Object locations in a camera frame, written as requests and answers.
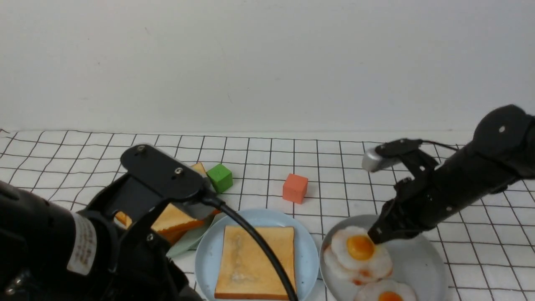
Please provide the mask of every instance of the egg yolk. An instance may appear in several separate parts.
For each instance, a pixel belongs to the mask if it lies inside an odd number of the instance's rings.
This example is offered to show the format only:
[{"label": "egg yolk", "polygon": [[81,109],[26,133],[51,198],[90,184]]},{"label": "egg yolk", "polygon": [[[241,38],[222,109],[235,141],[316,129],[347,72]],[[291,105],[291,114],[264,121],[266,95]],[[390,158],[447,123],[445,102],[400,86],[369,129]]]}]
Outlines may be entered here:
[{"label": "egg yolk", "polygon": [[347,251],[355,260],[367,260],[373,255],[375,245],[371,239],[364,235],[351,236],[346,242]]},{"label": "egg yolk", "polygon": [[403,301],[400,295],[394,293],[393,291],[385,291],[379,295],[378,301]]}]

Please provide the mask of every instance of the plate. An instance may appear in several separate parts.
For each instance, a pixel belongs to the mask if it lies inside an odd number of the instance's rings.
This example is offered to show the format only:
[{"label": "plate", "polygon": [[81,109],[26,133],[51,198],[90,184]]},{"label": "plate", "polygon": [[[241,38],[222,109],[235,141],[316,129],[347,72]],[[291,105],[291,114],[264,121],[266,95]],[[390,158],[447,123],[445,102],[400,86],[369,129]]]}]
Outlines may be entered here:
[{"label": "plate", "polygon": [[[297,297],[305,300],[314,285],[319,272],[319,256],[312,235],[298,221],[284,213],[269,209],[250,209],[238,211],[253,227],[294,227],[295,283]],[[221,265],[223,235],[227,225],[236,225],[230,217],[223,217],[214,224],[201,239],[195,256],[195,276],[207,300],[213,297]]]},{"label": "plate", "polygon": [[176,257],[188,250],[194,250],[197,248],[201,238],[206,231],[210,229],[216,222],[225,217],[224,213],[219,213],[211,217],[212,221],[205,223],[202,227],[189,230],[175,243],[167,252],[168,257]]},{"label": "plate", "polygon": [[[354,225],[369,229],[377,215],[349,217],[336,224],[325,236],[321,250],[331,243],[333,234],[347,226]],[[384,244],[392,262],[394,272],[390,279],[410,285],[418,298],[425,301],[444,301],[448,289],[446,269],[437,250],[423,235],[410,240],[392,240]],[[353,301],[360,287],[341,280],[331,273],[320,254],[320,271],[325,286],[337,301]]]}]

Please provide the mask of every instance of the grid tablecloth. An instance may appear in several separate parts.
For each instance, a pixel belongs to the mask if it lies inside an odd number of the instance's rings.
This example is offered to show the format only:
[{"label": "grid tablecloth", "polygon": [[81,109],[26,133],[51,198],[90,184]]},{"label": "grid tablecloth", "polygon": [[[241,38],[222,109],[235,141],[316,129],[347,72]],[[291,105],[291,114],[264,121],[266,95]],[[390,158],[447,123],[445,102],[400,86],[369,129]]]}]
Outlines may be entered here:
[{"label": "grid tablecloth", "polygon": [[[69,210],[80,210],[126,170],[121,154],[149,143],[186,163],[219,162],[234,176],[222,195],[234,209],[269,208],[287,213],[312,234],[323,235],[345,217],[376,214],[394,197],[393,185],[410,176],[399,164],[369,174],[365,149],[376,142],[305,139],[124,134],[81,131],[0,133],[0,180],[34,192]],[[423,145],[443,161],[451,150]],[[309,179],[302,205],[282,200],[289,173]],[[442,256],[449,278],[448,301],[535,300],[535,181],[522,181],[489,195],[424,235]],[[175,258],[191,283],[195,252]],[[318,277],[313,301],[334,301]]]}]

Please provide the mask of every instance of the gray plate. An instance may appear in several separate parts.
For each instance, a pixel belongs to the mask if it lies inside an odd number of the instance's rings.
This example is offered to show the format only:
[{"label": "gray plate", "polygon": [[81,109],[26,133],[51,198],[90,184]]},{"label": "gray plate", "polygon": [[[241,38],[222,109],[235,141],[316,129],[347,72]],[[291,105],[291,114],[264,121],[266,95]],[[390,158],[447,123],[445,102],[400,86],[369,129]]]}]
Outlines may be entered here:
[{"label": "gray plate", "polygon": [[[330,243],[333,234],[350,225],[369,229],[376,215],[359,215],[349,217],[335,225],[325,236],[321,250]],[[444,263],[434,246],[422,235],[411,240],[393,240],[385,243],[392,262],[394,272],[391,279],[410,285],[416,292],[419,301],[444,301],[448,289]],[[360,287],[341,280],[331,273],[323,260],[323,252],[319,255],[319,268],[325,286],[337,301],[353,301]]]}]

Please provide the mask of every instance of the green cube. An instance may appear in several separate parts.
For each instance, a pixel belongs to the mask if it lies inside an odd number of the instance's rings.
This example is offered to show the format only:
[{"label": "green cube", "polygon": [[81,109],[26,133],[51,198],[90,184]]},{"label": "green cube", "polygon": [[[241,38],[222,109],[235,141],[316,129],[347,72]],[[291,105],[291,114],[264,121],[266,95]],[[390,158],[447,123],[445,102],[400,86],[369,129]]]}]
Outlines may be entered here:
[{"label": "green cube", "polygon": [[207,172],[217,193],[223,193],[232,186],[232,172],[223,164],[218,164]]}]

